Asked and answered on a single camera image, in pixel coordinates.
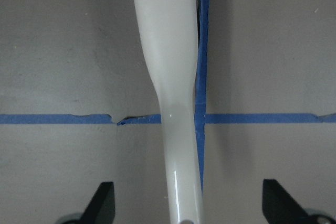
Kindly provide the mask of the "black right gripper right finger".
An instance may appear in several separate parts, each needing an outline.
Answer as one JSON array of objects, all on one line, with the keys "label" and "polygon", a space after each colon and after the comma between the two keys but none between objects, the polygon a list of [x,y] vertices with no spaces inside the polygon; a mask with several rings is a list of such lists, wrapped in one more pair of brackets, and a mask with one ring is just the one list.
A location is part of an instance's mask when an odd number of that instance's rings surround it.
[{"label": "black right gripper right finger", "polygon": [[335,223],[325,214],[307,213],[275,179],[264,179],[262,212],[271,224]]}]

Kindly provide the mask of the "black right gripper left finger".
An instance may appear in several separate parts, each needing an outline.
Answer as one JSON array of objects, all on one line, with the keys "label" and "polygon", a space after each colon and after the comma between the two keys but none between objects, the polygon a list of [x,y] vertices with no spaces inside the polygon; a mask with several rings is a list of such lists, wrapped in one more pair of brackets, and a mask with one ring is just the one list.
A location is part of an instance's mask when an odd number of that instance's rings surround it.
[{"label": "black right gripper left finger", "polygon": [[84,212],[59,218],[56,223],[113,223],[115,219],[113,182],[102,182]]}]

